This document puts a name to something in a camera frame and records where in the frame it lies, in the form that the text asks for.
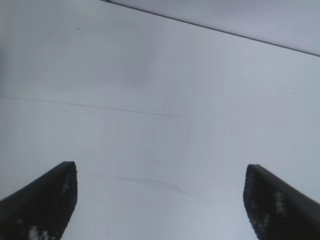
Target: dark object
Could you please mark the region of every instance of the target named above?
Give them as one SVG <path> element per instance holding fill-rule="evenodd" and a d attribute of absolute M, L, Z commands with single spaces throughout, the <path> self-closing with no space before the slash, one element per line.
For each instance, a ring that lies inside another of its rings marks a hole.
<path fill-rule="evenodd" d="M 320 240 L 320 205 L 260 165 L 246 171 L 243 201 L 260 240 Z"/>
<path fill-rule="evenodd" d="M 62 162 L 0 201 L 0 240 L 60 240 L 77 204 L 77 170 Z"/>

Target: white surface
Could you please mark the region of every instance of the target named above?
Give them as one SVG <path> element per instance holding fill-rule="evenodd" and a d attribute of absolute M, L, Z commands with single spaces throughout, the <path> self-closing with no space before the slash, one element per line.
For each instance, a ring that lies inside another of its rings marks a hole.
<path fill-rule="evenodd" d="M 320 54 L 317 0 L 112 0 L 168 17 Z"/>
<path fill-rule="evenodd" d="M 319 58 L 98 0 L 0 7 L 0 197 L 75 161 L 64 240 L 254 240 L 249 163 L 320 201 Z"/>

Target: gray surface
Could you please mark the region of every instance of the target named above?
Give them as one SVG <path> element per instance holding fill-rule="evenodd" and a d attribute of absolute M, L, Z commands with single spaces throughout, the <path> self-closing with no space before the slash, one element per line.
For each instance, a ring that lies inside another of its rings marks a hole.
<path fill-rule="evenodd" d="M 99 0 L 0 5 L 0 197 L 75 161 L 64 240 L 254 240 L 249 163 L 320 201 L 320 58 Z"/>
<path fill-rule="evenodd" d="M 320 55 L 320 1 L 113 0 L 113 2 Z"/>

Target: thin line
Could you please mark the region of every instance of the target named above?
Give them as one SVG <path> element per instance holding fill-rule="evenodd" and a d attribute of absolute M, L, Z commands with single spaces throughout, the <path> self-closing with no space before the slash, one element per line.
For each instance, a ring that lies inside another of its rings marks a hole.
<path fill-rule="evenodd" d="M 183 116 L 181 116 L 181 115 L 174 115 L 174 114 L 165 114 L 165 113 L 157 113 L 157 112 L 121 109 L 121 108 L 115 108 L 115 107 L 94 106 L 94 105 L 87 105 L 87 104 L 69 103 L 69 102 L 63 102 L 63 101 L 37 100 L 37 99 L 15 97 L 15 96 L 1 96 L 0 99 L 12 99 L 12 100 L 22 100 L 22 101 L 29 101 L 29 102 L 36 102 L 36 103 L 59 104 L 59 105 L 68 105 L 68 106 L 76 106 L 76 107 L 84 107 L 84 108 L 92 108 L 92 109 L 104 109 L 104 110 L 111 110 L 111 111 L 118 111 L 118 112 L 128 112 L 128 113 L 135 113 L 135 114 L 146 114 L 146 115 L 168 117 L 168 118 L 183 118 Z"/>
<path fill-rule="evenodd" d="M 268 42 L 268 41 L 261 40 L 261 39 L 258 39 L 258 38 L 245 36 L 245 35 L 241 35 L 241 34 L 238 34 L 238 33 L 229 32 L 229 31 L 226 31 L 226 30 L 222 30 L 222 29 L 215 28 L 215 27 L 210 27 L 210 26 L 207 26 L 207 25 L 199 24 L 199 23 L 194 23 L 194 22 L 189 22 L 189 21 L 186 21 L 186 20 L 181 20 L 181 19 L 176 18 L 176 17 L 159 14 L 159 13 L 156 13 L 156 12 L 153 12 L 153 11 L 141 9 L 141 8 L 130 6 L 130 5 L 126 5 L 126 4 L 123 4 L 123 3 L 114 2 L 114 1 L 111 1 L 111 0 L 101 0 L 101 1 L 106 2 L 106 3 L 110 3 L 110 4 L 114 4 L 114 5 L 118 5 L 118 6 L 121 6 L 121 7 L 125 7 L 125 8 L 128 8 L 128 9 L 132 9 L 132 10 L 137 10 L 137 11 L 140 11 L 140 12 L 143 12 L 143 13 L 147 13 L 147 14 L 163 17 L 163 18 L 166 18 L 166 19 L 178 21 L 178 22 L 181 22 L 181 23 L 191 24 L 193 26 L 197 26 L 197 27 L 201 27 L 201 28 L 217 31 L 217 32 L 220 32 L 220 33 L 229 34 L 229 35 L 232 35 L 232 36 L 237 36 L 237 37 L 240 37 L 240 38 L 257 41 L 257 42 L 264 43 L 264 44 L 269 44 L 269 45 L 272 45 L 272 46 L 276 46 L 276 47 L 280 47 L 280 48 L 284 48 L 284 49 L 300 52 L 300 53 L 303 53 L 303 54 L 312 55 L 312 56 L 315 56 L 315 57 L 320 57 L 319 53 L 315 53 L 315 52 L 311 52 L 311 51 L 307 51 L 307 50 L 302 50 L 302 49 L 298 49 L 298 48 L 293 48 L 293 47 L 290 47 L 290 46 L 281 45 L 279 43 Z"/>

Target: scratch mark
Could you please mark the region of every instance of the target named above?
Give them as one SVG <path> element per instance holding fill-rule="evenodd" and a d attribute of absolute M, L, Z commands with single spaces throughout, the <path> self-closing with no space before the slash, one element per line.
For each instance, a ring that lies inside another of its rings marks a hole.
<path fill-rule="evenodd" d="M 166 190 L 171 190 L 174 192 L 177 192 L 179 194 L 189 196 L 189 194 L 179 188 L 176 185 L 166 183 L 164 181 L 156 180 L 156 179 L 151 179 L 151 178 L 139 178 L 139 177 L 115 177 L 117 180 L 121 181 L 126 181 L 126 182 L 131 182 L 131 183 L 136 183 L 136 184 L 141 184 L 141 185 L 146 185 L 146 186 L 151 186 L 151 187 L 156 187 L 156 188 L 162 188 Z"/>

